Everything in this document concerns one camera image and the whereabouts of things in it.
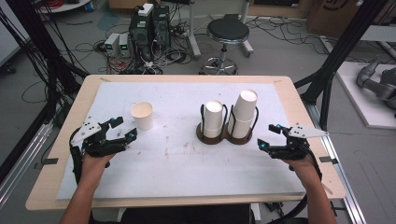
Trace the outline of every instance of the computer tower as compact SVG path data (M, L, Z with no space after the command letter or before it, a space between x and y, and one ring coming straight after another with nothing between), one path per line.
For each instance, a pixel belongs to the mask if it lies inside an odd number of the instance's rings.
M156 48L154 43L154 24L152 12L147 16L134 14L129 26L129 32L134 47L134 55L137 60L151 62L153 61L152 49Z
M157 45L163 49L171 47L169 6L157 6L154 8L152 18L154 20L154 34Z

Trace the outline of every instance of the stacked paper cups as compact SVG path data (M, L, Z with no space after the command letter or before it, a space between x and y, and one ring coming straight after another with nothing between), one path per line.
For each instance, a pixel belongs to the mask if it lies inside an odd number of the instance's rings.
M257 93L252 90L241 91L233 107L233 116L230 116L228 133L234 138L244 138L248 135L254 111L257 104Z
M201 131L204 136L214 138L220 135L222 128L222 109L223 106L219 101L212 100L206 103L204 110L204 128L201 123Z

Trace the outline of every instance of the human hand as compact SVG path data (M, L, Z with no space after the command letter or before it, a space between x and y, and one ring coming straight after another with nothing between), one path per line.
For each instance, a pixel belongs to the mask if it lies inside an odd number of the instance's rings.
M305 156L302 160L283 160L283 162L293 167L304 188L307 189L312 185L320 183L320 178L315 169L314 163L309 156Z
M95 158L85 153L82 163L81 179L78 187L86 190L96 190L99 187L100 180L105 166L116 154Z

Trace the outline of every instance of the desk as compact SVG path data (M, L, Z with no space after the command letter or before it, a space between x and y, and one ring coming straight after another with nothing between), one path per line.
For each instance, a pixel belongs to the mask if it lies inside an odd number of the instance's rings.
M289 123L300 122L312 125L304 109L300 96L294 89L288 77L210 77L210 76L96 76L87 77L79 91L78 97L70 110L64 126L54 143L49 158L59 158L55 165L46 165L37 179L35 186L26 202L29 210L64 209L68 201L56 200L58 189L63 179L64 167L69 157L68 141L71 133L78 128L87 116L102 82L200 82L200 83L267 83L273 84L281 100ZM327 156L319 138L309 139L312 150L317 157ZM321 163L323 184L330 199L342 199L346 193L344 187L331 163ZM130 207L154 205L182 205L182 204L216 204L216 203L254 203L297 201L303 195L271 195L264 192L260 195L211 196L211 197L183 197L183 198L139 198L139 199L108 199L95 200L93 207Z

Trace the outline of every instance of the white paper sheet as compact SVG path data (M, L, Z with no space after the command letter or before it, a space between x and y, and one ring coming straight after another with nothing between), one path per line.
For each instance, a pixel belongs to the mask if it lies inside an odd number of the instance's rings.
M219 100L230 109L239 92L258 93L259 121L249 143L227 140L209 146L195 130L200 107ZM89 112L98 122L123 116L124 123L107 132L117 138L135 127L130 108L147 101L153 105L154 127L139 131L137 140L119 153L106 169L95 193L103 198L152 198L304 192L294 172L283 161L272 160L257 147L257 138L284 146L285 137L268 131L268 124L289 126L272 84L253 83L103 83ZM71 158L57 199L70 199L76 188Z

